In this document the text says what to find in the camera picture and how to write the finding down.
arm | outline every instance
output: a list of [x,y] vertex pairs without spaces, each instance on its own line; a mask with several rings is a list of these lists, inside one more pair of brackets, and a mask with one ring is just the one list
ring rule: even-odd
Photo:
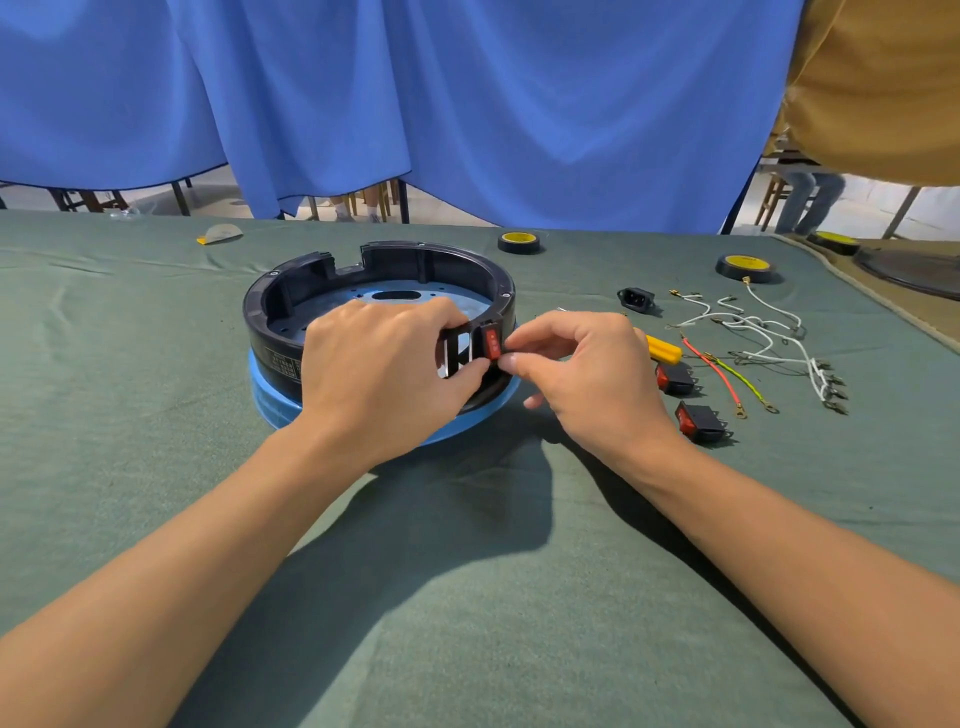
[[[549,313],[501,368],[630,482],[871,726],[960,725],[960,588],[745,475],[680,435],[625,317]],[[557,361],[572,354],[566,362]],[[629,433],[646,431],[643,441]]]
[[0,725],[166,725],[326,507],[368,468],[452,420],[476,391],[486,360],[437,376],[440,329],[466,317],[449,299],[435,301],[349,303],[311,324],[297,420],[0,640]]

forearm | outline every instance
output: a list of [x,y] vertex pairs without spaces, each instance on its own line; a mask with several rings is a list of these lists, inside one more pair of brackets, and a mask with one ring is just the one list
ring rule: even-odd
[[617,469],[868,724],[960,724],[956,585],[686,444]]
[[[323,444],[310,447],[322,447]],[[166,725],[230,627],[359,474],[291,430],[0,640],[0,723]]]

left hand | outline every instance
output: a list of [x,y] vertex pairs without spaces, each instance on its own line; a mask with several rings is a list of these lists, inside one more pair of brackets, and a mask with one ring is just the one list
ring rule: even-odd
[[457,416],[490,367],[475,359],[449,379],[439,376],[441,330],[467,321],[439,297],[351,301],[316,319],[303,343],[303,411],[292,426],[302,437],[331,440],[367,470],[409,452]]

blue curtain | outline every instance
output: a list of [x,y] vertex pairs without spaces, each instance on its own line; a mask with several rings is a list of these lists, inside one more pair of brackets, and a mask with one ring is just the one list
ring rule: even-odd
[[124,188],[226,159],[258,217],[404,175],[502,225],[716,232],[803,0],[12,5],[0,179]]

screwdriver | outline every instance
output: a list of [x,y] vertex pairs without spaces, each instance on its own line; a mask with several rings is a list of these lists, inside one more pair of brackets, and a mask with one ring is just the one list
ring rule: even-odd
[[[559,306],[557,306],[557,310],[566,311],[565,308],[560,308]],[[634,327],[634,331],[636,331],[637,335],[642,333],[637,327]],[[647,348],[650,350],[650,358],[654,361],[662,364],[679,364],[680,360],[684,358],[684,350],[680,347],[675,347],[673,344],[668,344],[654,336],[643,335],[647,337]]]

